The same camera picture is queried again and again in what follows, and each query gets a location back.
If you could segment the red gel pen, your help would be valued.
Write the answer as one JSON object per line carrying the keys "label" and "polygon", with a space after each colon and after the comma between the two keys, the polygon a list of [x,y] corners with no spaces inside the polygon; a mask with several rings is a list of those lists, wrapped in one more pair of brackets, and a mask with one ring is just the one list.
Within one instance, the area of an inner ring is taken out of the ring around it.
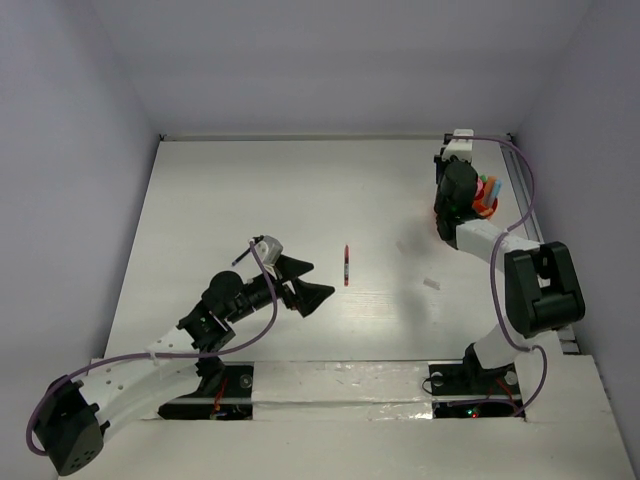
{"label": "red gel pen", "polygon": [[349,286],[350,282],[350,247],[348,244],[344,246],[343,252],[343,285]]}

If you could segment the blue tip clear highlighter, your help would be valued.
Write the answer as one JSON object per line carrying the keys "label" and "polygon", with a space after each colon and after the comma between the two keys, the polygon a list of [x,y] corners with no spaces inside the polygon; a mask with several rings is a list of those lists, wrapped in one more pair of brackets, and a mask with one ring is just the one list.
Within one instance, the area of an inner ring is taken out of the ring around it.
{"label": "blue tip clear highlighter", "polygon": [[483,205],[492,207],[502,187],[502,181],[494,176],[488,177],[484,185]]}

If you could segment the clear plastic cap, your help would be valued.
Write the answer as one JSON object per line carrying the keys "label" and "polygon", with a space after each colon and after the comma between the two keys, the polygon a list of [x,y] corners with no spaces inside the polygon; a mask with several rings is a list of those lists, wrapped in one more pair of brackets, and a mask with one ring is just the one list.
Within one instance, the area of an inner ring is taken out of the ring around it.
{"label": "clear plastic cap", "polygon": [[407,249],[404,246],[404,244],[402,242],[397,242],[396,243],[396,247],[398,249],[398,251],[400,252],[401,255],[406,256],[407,255]]}

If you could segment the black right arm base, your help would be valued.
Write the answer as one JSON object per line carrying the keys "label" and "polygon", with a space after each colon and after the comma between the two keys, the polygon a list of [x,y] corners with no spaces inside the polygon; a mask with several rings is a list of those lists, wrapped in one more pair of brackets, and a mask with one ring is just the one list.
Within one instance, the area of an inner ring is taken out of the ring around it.
{"label": "black right arm base", "polygon": [[485,370],[473,346],[460,361],[430,364],[421,388],[431,398],[435,419],[525,416],[515,365]]}

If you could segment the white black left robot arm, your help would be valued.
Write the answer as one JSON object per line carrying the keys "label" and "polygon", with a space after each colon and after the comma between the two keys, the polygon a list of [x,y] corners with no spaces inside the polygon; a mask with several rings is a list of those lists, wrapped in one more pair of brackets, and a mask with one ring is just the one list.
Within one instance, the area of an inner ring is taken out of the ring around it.
{"label": "white black left robot arm", "polygon": [[221,383],[233,324],[271,306],[307,317],[335,289],[309,283],[313,264],[286,255],[259,260],[245,280],[226,270],[212,277],[193,309],[144,350],[95,361],[53,381],[27,422],[25,443],[50,460],[60,476],[78,472],[128,424],[167,402]]}

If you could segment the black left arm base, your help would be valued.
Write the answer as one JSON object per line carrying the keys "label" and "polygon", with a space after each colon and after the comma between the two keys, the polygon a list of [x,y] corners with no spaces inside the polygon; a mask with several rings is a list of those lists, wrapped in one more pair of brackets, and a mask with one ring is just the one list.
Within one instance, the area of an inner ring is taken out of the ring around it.
{"label": "black left arm base", "polygon": [[253,362],[226,363],[190,394],[160,406],[163,420],[244,421],[253,418]]}

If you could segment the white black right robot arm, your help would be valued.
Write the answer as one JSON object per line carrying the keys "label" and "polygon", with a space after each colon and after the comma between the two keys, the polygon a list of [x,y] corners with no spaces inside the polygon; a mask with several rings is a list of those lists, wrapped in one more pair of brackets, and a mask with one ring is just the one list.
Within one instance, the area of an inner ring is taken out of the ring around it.
{"label": "white black right robot arm", "polygon": [[498,371],[530,351],[539,335],[581,321],[586,304],[565,244],[514,235],[474,207],[482,191],[470,149],[446,145],[434,163],[434,213],[441,240],[489,265],[497,325],[466,349],[460,368],[462,384],[482,392],[496,381]]}

